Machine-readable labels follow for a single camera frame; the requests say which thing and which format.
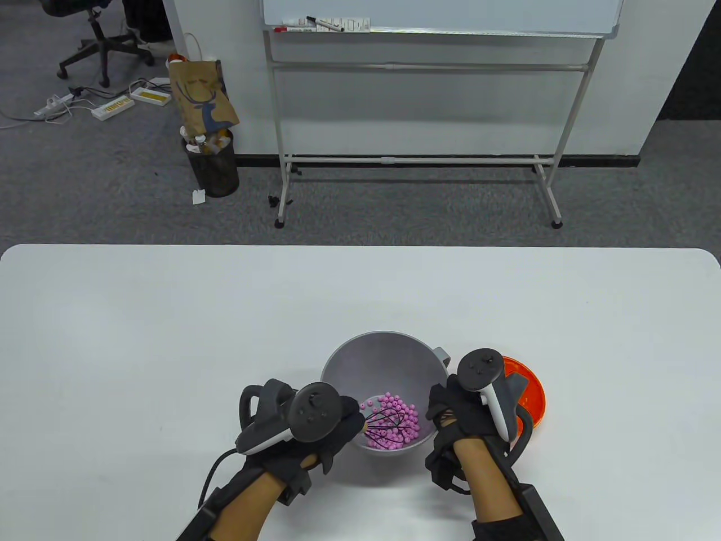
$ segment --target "chair base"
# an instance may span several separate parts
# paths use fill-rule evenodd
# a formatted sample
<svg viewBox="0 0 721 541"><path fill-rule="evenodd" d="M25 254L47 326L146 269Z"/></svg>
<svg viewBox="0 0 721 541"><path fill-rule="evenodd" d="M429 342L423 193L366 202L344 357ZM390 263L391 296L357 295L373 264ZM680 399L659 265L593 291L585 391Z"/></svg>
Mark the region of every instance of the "chair base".
<svg viewBox="0 0 721 541"><path fill-rule="evenodd" d="M67 79L67 66L70 66L71 64L74 64L82 60L83 58L87 58L88 56L92 56L98 53L100 54L100 68L102 72L100 86L108 88L110 86L110 79L107 76L107 54L112 50L116 50L119 53L127 53L139 56L145 61L148 66L152 66L155 63L153 53L151 53L149 50L141 49L138 47L138 38L135 34L129 32L127 34L116 35L112 36L111 38L106 38L105 35L102 33L102 28L100 27L100 24L97 21L100 13L94 12L92 9L88 9L87 11L90 16L88 21L90 22L93 32L95 33L95 39L80 40L80 48L78 52L60 62L58 77L60 77L61 79ZM126 42L128 41L132 41L133 44L126 44Z"/></svg>

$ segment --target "trash can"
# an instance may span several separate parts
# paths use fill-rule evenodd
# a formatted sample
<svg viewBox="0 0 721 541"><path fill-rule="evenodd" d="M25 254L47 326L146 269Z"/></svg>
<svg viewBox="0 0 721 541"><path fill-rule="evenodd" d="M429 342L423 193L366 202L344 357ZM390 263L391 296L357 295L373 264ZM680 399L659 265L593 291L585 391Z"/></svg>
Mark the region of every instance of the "trash can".
<svg viewBox="0 0 721 541"><path fill-rule="evenodd" d="M238 168L235 167L235 151L233 150L233 134L231 142L217 154L196 154L185 148L185 140L180 139L182 149L190 160L195 179L201 190L208 197L225 197L231 195L240 185Z"/></svg>

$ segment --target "orange plate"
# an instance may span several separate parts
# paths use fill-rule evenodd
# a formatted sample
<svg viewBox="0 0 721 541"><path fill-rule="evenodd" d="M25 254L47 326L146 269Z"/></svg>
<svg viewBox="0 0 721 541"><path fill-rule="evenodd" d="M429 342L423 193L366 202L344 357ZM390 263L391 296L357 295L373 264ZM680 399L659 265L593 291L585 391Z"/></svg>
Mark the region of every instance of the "orange plate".
<svg viewBox="0 0 721 541"><path fill-rule="evenodd" d="M525 364L519 363L511 357L503 357L503 360L505 361L506 376L518 373L528 380L528 387L521 396L519 403L531 414L534 420L534 428L536 428L541 424L543 416L546 414L546 393L543 391L543 385ZM522 433L523 422L518 419L518 435L520 436Z"/></svg>

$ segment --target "paper scrap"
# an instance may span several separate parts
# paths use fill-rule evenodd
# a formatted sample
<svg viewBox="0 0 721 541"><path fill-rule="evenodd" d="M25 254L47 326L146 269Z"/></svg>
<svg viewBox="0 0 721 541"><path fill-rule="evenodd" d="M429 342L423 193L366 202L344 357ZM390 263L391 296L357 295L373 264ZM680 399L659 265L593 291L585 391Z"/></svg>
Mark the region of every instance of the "paper scrap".
<svg viewBox="0 0 721 541"><path fill-rule="evenodd" d="M205 203L205 190L193 190L193 205Z"/></svg>

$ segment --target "vr controller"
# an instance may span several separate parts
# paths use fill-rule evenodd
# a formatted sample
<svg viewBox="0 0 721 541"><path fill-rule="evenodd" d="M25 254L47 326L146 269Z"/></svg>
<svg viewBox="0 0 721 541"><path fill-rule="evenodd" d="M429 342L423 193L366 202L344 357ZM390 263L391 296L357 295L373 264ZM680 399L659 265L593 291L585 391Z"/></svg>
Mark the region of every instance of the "vr controller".
<svg viewBox="0 0 721 541"><path fill-rule="evenodd" d="M490 409L500 437L512 443L518 437L516 406L528 387L520 374L505 375L503 356L495 349L477 349L458 365L458 381L466 391L478 392Z"/></svg>
<svg viewBox="0 0 721 541"><path fill-rule="evenodd" d="M251 400L258 399L255 415ZM280 441L319 441L340 422L342 403L334 387L324 382L300 390L269 379L263 386L249 385L240 396L241 433L235 441L241 454L255 454Z"/></svg>

